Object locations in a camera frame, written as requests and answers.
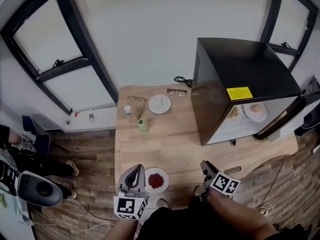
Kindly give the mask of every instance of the red food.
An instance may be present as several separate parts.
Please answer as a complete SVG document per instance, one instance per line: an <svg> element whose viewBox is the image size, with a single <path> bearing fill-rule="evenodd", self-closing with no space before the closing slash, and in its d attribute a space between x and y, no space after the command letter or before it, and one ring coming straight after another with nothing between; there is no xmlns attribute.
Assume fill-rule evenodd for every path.
<svg viewBox="0 0 320 240"><path fill-rule="evenodd" d="M162 187L164 184L164 178L159 173L150 174L148 178L148 183L153 189Z"/></svg>

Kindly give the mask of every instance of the dark clothing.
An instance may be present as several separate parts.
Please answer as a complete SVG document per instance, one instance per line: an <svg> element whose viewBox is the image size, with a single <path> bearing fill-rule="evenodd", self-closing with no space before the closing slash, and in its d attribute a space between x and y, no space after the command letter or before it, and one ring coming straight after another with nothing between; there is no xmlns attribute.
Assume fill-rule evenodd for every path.
<svg viewBox="0 0 320 240"><path fill-rule="evenodd" d="M47 156L40 156L29 150L19 150L8 143L10 128L0 124L0 149L6 149L13 157L16 167L20 173L29 171L39 176L56 175L61 177L71 176L75 170L68 164L53 161ZM66 199L71 191L55 183L62 191L63 198Z"/></svg>
<svg viewBox="0 0 320 240"><path fill-rule="evenodd" d="M137 240L165 239L237 239L247 237L226 224L208 202L195 197L187 209L171 210L161 207L143 224ZM307 240L304 231L288 230L273 235L268 240Z"/></svg>

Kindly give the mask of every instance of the food on plate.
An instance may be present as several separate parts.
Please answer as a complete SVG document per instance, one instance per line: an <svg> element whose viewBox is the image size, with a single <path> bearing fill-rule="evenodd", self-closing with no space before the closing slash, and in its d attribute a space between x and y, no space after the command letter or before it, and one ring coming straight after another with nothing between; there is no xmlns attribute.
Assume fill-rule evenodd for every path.
<svg viewBox="0 0 320 240"><path fill-rule="evenodd" d="M163 186L164 178L159 173L150 174L148 183L153 189L157 189Z"/></svg>
<svg viewBox="0 0 320 240"><path fill-rule="evenodd" d="M228 115L228 119L232 119L232 118L234 118L234 117L236 117L236 116L238 116L238 108L235 106L232 110L231 110L231 112L230 112L230 114Z"/></svg>
<svg viewBox="0 0 320 240"><path fill-rule="evenodd" d="M259 104L252 105L252 106L251 106L251 110L252 110L252 112L254 112L254 113L260 113L260 112L261 112L261 106L260 106Z"/></svg>

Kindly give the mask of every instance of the window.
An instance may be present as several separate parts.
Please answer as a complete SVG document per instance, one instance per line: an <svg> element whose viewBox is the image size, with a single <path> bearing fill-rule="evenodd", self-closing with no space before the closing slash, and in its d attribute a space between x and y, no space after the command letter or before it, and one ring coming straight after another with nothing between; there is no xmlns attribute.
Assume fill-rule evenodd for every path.
<svg viewBox="0 0 320 240"><path fill-rule="evenodd" d="M271 0L260 42L268 43L290 72L307 46L317 14L310 0Z"/></svg>
<svg viewBox="0 0 320 240"><path fill-rule="evenodd" d="M25 72L68 115L116 105L118 92L75 0L27 0L1 35Z"/></svg>

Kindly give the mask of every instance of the dark pants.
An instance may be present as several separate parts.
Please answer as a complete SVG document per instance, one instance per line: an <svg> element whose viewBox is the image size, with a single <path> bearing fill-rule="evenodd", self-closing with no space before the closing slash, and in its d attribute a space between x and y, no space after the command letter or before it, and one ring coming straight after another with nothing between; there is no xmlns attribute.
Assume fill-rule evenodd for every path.
<svg viewBox="0 0 320 240"><path fill-rule="evenodd" d="M226 224L208 202L195 197L186 209L161 207L143 224L137 240L245 239Z"/></svg>
<svg viewBox="0 0 320 240"><path fill-rule="evenodd" d="M48 157L38 157L37 155L28 156L23 154L15 154L11 152L11 155L16 163L19 172L29 171L39 176L56 175L60 177L71 176L74 174L74 169L63 162L53 161ZM62 191L63 199L68 198L72 193L71 191L54 182Z"/></svg>

